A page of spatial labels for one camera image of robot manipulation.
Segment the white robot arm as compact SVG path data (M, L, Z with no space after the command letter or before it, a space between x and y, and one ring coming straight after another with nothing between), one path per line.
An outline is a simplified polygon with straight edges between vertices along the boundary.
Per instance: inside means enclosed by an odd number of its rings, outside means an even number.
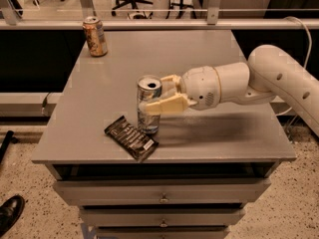
M278 97L319 135L319 81L272 45L255 48L245 63L203 66L161 79L162 94L139 105L148 115L203 111L222 103L259 105Z

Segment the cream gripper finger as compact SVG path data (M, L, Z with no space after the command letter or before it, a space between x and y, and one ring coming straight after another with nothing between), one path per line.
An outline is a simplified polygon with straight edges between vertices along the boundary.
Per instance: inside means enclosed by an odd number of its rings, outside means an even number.
M196 101L191 100L186 94L176 93L168 98L144 103L144 112L147 115L177 114L194 105L196 105Z
M169 75L161 80L161 98L168 99L180 95L181 77L178 75Z

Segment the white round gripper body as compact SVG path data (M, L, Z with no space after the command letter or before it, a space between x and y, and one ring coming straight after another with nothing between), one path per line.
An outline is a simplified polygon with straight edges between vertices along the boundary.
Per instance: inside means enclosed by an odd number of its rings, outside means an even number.
M182 80L192 109L203 111L215 108L219 104L220 83L217 71L213 67L191 69L182 76Z

